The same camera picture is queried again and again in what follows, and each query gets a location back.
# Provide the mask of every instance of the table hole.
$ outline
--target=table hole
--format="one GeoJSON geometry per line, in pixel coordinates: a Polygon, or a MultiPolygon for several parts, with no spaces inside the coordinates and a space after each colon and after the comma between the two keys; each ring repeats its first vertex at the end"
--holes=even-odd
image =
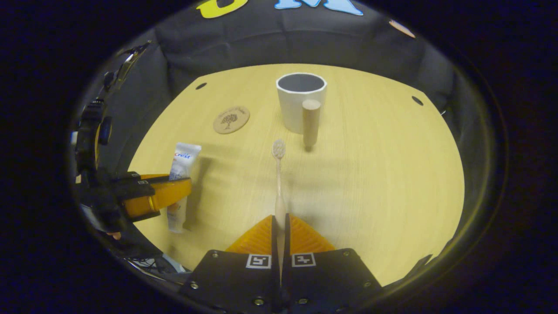
{"type": "Polygon", "coordinates": [[[416,98],[415,96],[412,96],[412,98],[416,103],[422,106],[422,102],[420,101],[420,99],[416,98]]]}

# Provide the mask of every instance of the yellow letter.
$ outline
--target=yellow letter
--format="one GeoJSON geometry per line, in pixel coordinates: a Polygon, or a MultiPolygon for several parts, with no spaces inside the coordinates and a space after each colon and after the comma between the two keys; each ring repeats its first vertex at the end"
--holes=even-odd
{"type": "Polygon", "coordinates": [[[248,0],[234,0],[233,3],[226,7],[220,8],[217,6],[217,0],[209,0],[203,4],[200,4],[196,9],[200,10],[201,16],[205,18],[214,18],[227,13],[231,13],[239,7],[245,5],[248,0]]]}

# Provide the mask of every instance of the white cup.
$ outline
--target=white cup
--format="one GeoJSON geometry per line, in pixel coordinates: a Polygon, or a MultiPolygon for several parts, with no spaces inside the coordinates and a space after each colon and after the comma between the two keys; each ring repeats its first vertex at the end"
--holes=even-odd
{"type": "Polygon", "coordinates": [[[302,134],[302,102],[307,99],[319,101],[321,116],[328,83],[323,77],[311,73],[285,74],[275,83],[285,126],[291,132],[302,134]]]}

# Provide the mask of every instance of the toothbrush bristles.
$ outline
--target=toothbrush bristles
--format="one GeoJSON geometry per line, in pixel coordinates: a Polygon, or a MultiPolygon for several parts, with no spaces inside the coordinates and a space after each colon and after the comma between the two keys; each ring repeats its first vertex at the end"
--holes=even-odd
{"type": "Polygon", "coordinates": [[[273,156],[275,158],[283,158],[285,156],[285,142],[281,139],[273,142],[273,156]]]}

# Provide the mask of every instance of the toothbrush handle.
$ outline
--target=toothbrush handle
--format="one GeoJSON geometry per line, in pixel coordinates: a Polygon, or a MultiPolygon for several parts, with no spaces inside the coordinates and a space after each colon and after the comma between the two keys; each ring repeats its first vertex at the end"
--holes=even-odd
{"type": "Polygon", "coordinates": [[[277,160],[277,195],[281,194],[281,161],[277,160]]]}
{"type": "Polygon", "coordinates": [[[285,216],[287,214],[287,207],[285,206],[285,201],[283,196],[278,194],[275,198],[275,219],[277,220],[277,226],[279,230],[285,230],[285,216]]]}
{"type": "Polygon", "coordinates": [[[285,256],[285,231],[279,230],[277,233],[277,256],[279,257],[279,284],[283,278],[283,258],[285,256]]]}

